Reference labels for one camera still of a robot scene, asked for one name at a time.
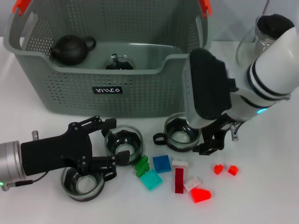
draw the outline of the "teal block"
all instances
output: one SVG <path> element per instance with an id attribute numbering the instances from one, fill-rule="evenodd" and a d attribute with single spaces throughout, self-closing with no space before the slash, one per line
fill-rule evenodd
<path id="1" fill-rule="evenodd" d="M 155 170 L 150 170 L 146 174 L 140 177 L 142 183 L 146 186 L 146 188 L 151 191 L 161 185 L 163 180 L 159 177 Z"/>

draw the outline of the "white table surface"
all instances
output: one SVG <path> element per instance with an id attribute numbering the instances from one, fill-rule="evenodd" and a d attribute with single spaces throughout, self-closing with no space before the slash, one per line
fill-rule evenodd
<path id="1" fill-rule="evenodd" d="M 66 131 L 69 123 L 86 118 L 48 111 L 15 56 L 5 50 L 2 39 L 0 42 L 1 143 L 31 141 L 33 130 L 39 131 L 40 138 L 57 136 Z M 237 44 L 213 42 L 211 52 L 232 64 Z M 152 136 L 163 131 L 165 118 L 118 119 L 118 124 L 130 124 L 141 131 L 149 158 L 168 154 L 188 160 L 191 165 L 187 181 L 199 177 L 202 188 L 210 190 L 212 198 L 194 204 L 186 192 L 175 194 L 171 173 L 161 174 L 163 184 L 149 192 L 129 166 L 117 168 L 117 177 L 106 182 L 99 197 L 78 203 L 61 187 L 62 170 L 55 170 L 33 185 L 0 191 L 1 223 L 298 223 L 298 114 L 299 91 L 295 91 L 291 101 L 281 102 L 245 123 L 239 131 L 239 142 L 232 142 L 228 133 L 224 150 L 211 156 L 180 154 L 166 146 L 155 146 Z M 100 132 L 91 134 L 91 140 L 93 154 L 105 155 Z M 226 171 L 216 176 L 212 166 L 218 163 L 237 165 L 240 171 L 235 177 Z"/>

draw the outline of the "white block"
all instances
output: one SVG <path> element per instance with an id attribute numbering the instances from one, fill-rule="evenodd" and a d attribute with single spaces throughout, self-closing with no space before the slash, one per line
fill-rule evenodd
<path id="1" fill-rule="evenodd" d="M 173 160 L 172 166 L 177 167 L 177 168 L 184 168 L 184 167 L 188 167 L 188 162 Z"/>
<path id="2" fill-rule="evenodd" d="M 193 188 L 199 186 L 202 182 L 198 179 L 192 179 L 184 184 L 186 191 L 190 192 Z"/>

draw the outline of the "teapot spout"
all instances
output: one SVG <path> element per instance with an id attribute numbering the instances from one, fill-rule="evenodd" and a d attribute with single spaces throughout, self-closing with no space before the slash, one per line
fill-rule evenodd
<path id="1" fill-rule="evenodd" d="M 60 55 L 59 48 L 51 48 L 50 51 L 54 57 L 57 57 L 58 55 Z"/>

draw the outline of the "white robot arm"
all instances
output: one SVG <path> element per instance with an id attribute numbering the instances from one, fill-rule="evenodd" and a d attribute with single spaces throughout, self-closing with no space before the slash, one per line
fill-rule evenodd
<path id="1" fill-rule="evenodd" d="M 285 32 L 249 68 L 230 70 L 202 49 L 192 52 L 183 73 L 185 112 L 205 143 L 196 150 L 210 155 L 224 148 L 224 137 L 299 86 L 299 28 Z"/>

